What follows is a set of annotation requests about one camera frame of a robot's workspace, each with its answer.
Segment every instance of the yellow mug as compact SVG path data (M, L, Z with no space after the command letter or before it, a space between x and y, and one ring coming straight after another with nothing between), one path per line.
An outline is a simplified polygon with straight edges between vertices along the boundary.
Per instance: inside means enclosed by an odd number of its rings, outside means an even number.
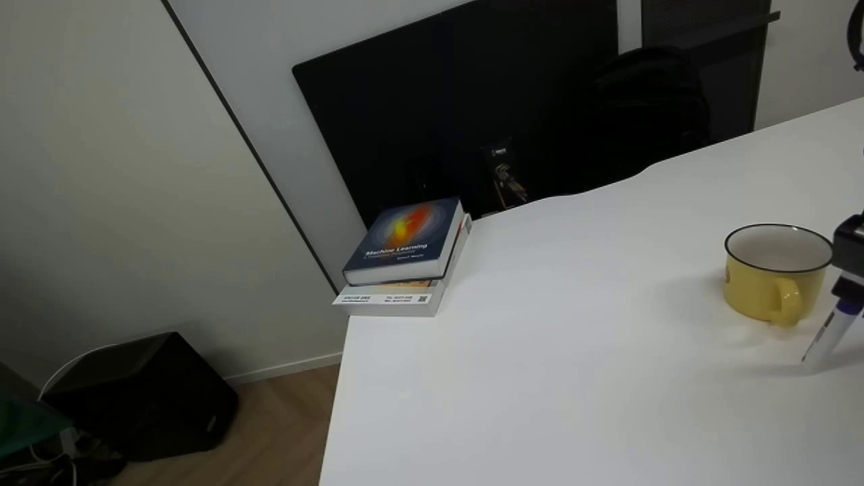
M814 307L832 243L795 223L750 223L727 235L727 303L760 322L795 326Z

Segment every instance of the white desk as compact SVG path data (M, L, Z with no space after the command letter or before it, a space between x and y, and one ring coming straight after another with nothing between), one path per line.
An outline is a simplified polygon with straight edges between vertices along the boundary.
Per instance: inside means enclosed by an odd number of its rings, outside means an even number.
M837 361L733 312L723 235L864 210L864 100L476 223L434 322L351 318L325 486L864 484Z

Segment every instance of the book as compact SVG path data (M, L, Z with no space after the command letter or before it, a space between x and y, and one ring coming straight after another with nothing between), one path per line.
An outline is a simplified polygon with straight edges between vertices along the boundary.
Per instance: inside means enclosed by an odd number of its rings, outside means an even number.
M457 196L383 210L346 261L346 280L442 277L465 210Z
M434 315L448 288L459 254L465 254L469 235L469 215L461 215L448 269L437 280L394 280L369 285L346 285L333 304L351 315Z

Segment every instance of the baseboard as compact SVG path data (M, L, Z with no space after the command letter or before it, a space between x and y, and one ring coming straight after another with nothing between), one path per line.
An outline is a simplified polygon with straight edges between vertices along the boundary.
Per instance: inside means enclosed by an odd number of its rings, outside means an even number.
M322 353L322 357L310 357L310 359L299 359L299 361L282 361L275 368L263 368L263 370L251 370L251 373L228 374L228 380L241 385L241 382L267 380L267 378L275 378L275 374L291 374L291 373L333 368L333 364L340 364L340 359L342 359L342 353Z

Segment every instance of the black monitor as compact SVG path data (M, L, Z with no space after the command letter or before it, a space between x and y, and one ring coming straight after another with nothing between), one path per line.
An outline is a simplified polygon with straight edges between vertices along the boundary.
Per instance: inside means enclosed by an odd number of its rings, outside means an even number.
M567 115L615 38L611 0L477 0L295 64L295 79L368 223L450 195L481 215L499 208L488 157L502 148L530 200L571 188Z

